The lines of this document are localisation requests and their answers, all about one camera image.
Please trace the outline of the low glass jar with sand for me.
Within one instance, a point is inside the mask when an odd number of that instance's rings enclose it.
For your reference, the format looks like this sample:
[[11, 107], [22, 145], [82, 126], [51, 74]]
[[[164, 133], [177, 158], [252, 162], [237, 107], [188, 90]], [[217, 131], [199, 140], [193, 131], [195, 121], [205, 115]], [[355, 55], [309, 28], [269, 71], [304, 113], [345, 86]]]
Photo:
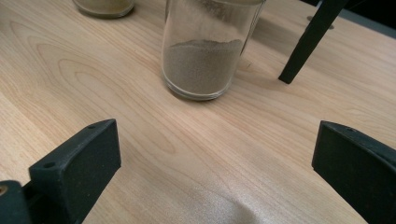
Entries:
[[97, 18], [120, 18], [134, 8], [134, 0], [73, 0], [81, 11]]

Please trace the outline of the glass jar with brown sand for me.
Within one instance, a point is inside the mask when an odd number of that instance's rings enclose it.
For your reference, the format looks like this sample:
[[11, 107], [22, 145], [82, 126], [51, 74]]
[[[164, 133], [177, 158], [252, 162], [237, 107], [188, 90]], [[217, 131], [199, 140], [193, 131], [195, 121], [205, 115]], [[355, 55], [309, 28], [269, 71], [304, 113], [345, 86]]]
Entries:
[[266, 0], [166, 0], [162, 71], [170, 90], [216, 99], [230, 87]]

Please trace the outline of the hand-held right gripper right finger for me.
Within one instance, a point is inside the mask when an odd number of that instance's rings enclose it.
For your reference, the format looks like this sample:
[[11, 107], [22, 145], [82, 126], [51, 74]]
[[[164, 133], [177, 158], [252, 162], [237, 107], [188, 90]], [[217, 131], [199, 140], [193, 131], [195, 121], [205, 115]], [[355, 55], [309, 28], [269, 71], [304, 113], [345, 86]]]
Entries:
[[312, 167], [369, 224], [396, 224], [396, 149], [323, 120]]

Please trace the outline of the black stand leg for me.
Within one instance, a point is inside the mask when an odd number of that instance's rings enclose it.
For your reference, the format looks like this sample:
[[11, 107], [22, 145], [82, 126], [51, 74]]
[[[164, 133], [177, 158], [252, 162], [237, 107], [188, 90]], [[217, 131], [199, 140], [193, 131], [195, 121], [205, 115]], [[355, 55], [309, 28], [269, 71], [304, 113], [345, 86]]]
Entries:
[[349, 0], [322, 0], [291, 53], [279, 80], [290, 84]]

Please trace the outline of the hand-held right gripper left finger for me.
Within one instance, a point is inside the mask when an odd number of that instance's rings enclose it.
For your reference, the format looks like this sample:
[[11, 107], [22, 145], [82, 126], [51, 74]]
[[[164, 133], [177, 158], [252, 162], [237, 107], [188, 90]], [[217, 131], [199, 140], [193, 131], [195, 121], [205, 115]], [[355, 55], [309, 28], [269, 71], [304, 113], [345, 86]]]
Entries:
[[117, 122], [83, 128], [29, 168], [34, 224], [81, 224], [120, 166]]

